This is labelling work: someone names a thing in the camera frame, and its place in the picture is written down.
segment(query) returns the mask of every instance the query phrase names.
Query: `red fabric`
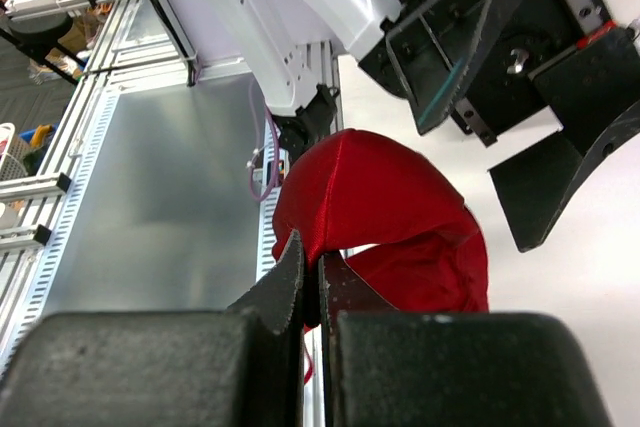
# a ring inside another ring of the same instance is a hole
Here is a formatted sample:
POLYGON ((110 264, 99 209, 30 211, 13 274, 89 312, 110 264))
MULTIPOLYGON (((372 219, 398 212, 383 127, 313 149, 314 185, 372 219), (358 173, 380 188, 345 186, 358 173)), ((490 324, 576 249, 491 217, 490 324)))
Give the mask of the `red fabric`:
POLYGON ((307 262, 377 244, 347 259, 396 308, 488 309, 487 254, 464 199, 422 155, 391 139, 345 130, 289 172, 273 219, 277 259, 293 229, 307 262))

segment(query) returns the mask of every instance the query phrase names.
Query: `purple cable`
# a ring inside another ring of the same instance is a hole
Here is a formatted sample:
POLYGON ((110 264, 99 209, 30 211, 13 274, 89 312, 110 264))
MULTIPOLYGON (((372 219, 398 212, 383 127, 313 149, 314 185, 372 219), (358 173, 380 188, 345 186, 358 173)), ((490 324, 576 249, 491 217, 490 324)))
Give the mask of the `purple cable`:
MULTIPOLYGON (((258 123, 258 114, 256 111, 256 105, 253 101, 253 85, 256 83, 255 79, 251 81, 249 85, 249 106, 251 107, 251 112, 253 113, 254 126, 256 128, 256 150, 260 149, 260 127, 258 123)), ((271 130, 271 139, 273 141, 273 163, 271 164, 271 178, 269 179, 269 183, 267 184, 266 189, 259 195, 253 190, 253 172, 255 171, 255 166, 253 162, 255 162, 257 155, 251 159, 251 165, 249 167, 249 192, 251 193, 251 197, 253 197, 258 202, 263 202, 269 194, 273 191, 273 189, 278 184, 278 166, 280 164, 280 145, 278 144, 278 132, 276 130, 276 124, 273 121, 273 117, 271 116, 271 112, 267 108, 266 104, 264 106, 264 115, 267 119, 267 123, 269 124, 269 130, 271 130)))

